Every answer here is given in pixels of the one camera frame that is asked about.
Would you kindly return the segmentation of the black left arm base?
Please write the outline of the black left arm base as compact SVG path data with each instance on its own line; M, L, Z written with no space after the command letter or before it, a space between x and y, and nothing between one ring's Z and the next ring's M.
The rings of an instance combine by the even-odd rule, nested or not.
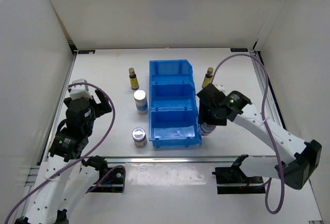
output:
M105 169L100 182L95 182L87 193L123 193L125 190L126 168L118 165Z

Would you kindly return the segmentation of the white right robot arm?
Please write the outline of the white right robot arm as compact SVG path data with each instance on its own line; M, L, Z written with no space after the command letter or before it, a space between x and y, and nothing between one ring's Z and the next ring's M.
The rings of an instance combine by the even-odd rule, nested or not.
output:
M230 167L213 172L221 184L247 183L252 177L284 177L284 183L301 189L319 165L322 146L294 136L276 123L262 118L249 98L238 91L225 95L213 84L197 94L200 100L199 123L225 126L227 121L246 129L264 142L280 158L253 157L243 154Z

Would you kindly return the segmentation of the short red-label jar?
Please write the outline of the short red-label jar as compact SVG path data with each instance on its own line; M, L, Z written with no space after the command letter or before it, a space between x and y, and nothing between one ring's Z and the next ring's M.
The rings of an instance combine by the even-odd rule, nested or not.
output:
M216 129L215 125L210 125L207 123L199 124L198 132L201 136L208 136Z

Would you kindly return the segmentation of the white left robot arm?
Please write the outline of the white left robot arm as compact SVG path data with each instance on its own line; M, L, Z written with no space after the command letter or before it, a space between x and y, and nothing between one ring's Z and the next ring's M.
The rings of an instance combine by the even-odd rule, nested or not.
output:
M31 208L15 223L68 223L71 211L85 193L106 181L111 169L100 156L82 154L93 131L94 121L114 113L110 97L95 89L100 103L88 91L88 83L69 86L70 95L64 100L66 118L59 124L49 150L44 182L36 186Z

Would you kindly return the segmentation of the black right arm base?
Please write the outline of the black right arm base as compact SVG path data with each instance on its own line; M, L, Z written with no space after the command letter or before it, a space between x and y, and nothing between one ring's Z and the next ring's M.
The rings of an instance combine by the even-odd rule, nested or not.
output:
M266 187L262 177L247 177L239 166L248 157L243 154L230 167L216 167L212 175L216 178L218 195L265 194Z

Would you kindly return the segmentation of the short silver-lid jar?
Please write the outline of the short silver-lid jar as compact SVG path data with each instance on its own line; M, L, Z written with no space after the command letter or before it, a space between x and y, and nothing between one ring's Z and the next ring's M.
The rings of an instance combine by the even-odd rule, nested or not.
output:
M132 131L131 135L132 135L134 144L137 147L144 147L147 144L146 132L143 128L141 128L141 127L135 128Z

